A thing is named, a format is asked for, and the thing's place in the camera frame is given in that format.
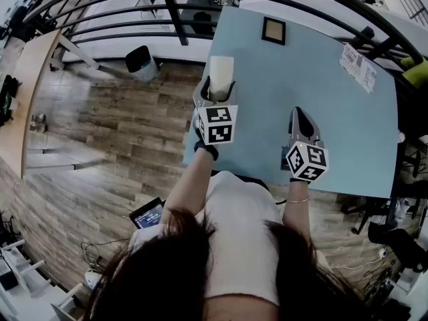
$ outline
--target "beige square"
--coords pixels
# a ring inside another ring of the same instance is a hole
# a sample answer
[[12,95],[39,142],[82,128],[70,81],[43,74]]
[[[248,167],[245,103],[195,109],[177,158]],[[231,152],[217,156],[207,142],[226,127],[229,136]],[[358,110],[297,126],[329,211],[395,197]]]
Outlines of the beige square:
[[282,34],[283,34],[283,27],[284,25],[282,23],[278,23],[273,20],[267,20],[266,33],[265,33],[266,37],[281,41]]

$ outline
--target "yellow-green cloth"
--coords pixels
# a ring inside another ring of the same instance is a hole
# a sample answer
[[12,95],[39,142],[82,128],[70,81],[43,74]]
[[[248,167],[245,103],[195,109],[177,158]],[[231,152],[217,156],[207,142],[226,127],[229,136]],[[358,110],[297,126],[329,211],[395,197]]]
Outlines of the yellow-green cloth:
[[401,60],[401,65],[407,69],[403,72],[404,78],[416,89],[428,82],[428,62],[425,58],[422,63],[415,65],[413,58],[407,57]]

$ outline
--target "black square frame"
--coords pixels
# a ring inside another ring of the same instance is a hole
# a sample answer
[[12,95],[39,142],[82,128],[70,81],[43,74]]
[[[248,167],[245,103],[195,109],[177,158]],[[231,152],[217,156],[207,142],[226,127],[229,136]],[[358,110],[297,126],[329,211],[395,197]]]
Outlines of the black square frame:
[[[268,26],[268,21],[273,21],[275,23],[280,23],[282,24],[282,40],[278,40],[275,38],[270,38],[266,35],[266,27]],[[271,41],[272,43],[277,43],[280,45],[285,45],[286,44],[286,22],[285,21],[281,21],[281,20],[277,20],[277,19],[272,19],[269,17],[265,17],[263,20],[263,32],[261,34],[261,38],[263,40],[267,40],[267,41]]]

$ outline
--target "white cable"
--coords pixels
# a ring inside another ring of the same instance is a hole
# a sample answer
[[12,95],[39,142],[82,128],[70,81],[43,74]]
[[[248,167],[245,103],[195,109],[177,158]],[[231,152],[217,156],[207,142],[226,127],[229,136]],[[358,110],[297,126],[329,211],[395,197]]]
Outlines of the white cable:
[[382,260],[382,259],[384,259],[384,258],[379,258],[379,259],[376,259],[375,261],[370,261],[370,262],[368,262],[368,263],[365,263],[365,264],[362,264],[362,265],[360,265],[360,266],[356,266],[356,267],[347,267],[347,266],[331,266],[331,268],[332,268],[332,269],[348,269],[348,270],[355,270],[355,269],[362,268],[363,266],[366,266],[367,264],[373,264],[373,263],[376,263],[376,262],[378,262],[379,260]]

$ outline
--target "woman's right arm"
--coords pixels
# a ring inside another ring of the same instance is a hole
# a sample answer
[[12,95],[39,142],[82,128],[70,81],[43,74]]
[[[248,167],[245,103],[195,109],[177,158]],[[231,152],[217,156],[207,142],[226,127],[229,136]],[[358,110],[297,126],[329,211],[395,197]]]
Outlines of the woman's right arm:
[[282,223],[299,231],[306,239],[310,238],[308,183],[292,181],[288,189],[286,208]]

